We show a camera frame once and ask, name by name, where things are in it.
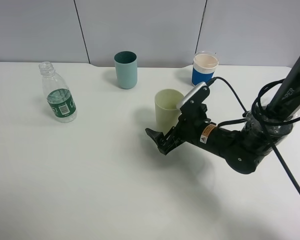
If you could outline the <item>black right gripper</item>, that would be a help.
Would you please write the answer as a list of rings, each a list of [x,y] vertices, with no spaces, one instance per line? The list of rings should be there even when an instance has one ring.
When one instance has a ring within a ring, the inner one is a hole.
[[[209,96],[210,89],[207,86],[199,90],[190,98],[181,108],[181,115],[178,117],[178,123],[170,131],[170,134],[164,136],[162,132],[146,128],[146,134],[154,141],[157,146],[162,146],[162,154],[167,155],[169,152],[187,142],[206,150],[212,154],[217,153],[217,147],[212,143],[201,142],[201,135],[205,127],[209,125],[206,115],[207,106],[203,101]]]

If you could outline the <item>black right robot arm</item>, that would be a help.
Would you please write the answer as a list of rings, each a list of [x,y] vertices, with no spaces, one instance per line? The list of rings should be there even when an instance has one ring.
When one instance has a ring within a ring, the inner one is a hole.
[[[286,78],[261,88],[251,110],[239,120],[215,124],[207,117],[204,100],[213,83],[200,83],[185,96],[178,122],[167,133],[145,131],[164,155],[187,142],[225,159],[236,172],[253,173],[299,121],[300,56]]]

